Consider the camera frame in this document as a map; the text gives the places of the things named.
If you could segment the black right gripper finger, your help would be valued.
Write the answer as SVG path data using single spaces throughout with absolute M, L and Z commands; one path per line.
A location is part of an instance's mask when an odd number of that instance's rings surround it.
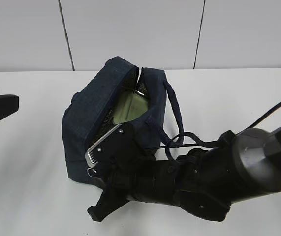
M 87 212 L 95 222 L 102 222 L 107 216 L 126 205 L 130 200 L 117 189 L 104 189 L 97 204 L 90 206 Z

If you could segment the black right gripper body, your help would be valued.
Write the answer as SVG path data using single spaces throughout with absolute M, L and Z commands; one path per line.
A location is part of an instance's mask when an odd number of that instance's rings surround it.
M 155 162 L 122 167 L 115 165 L 106 171 L 91 168 L 91 177 L 101 183 L 104 189 L 123 192 L 130 201 L 155 202 Z

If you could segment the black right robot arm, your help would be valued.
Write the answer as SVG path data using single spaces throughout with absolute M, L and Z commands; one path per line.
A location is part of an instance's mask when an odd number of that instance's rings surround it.
M 97 222 L 130 201 L 177 206 L 199 218 L 221 222 L 233 203 L 281 192 L 281 127 L 252 124 L 223 133 L 192 150 L 156 160 L 135 139 L 133 126 L 118 124 L 87 151 L 88 174 L 103 192 L 88 214 Z

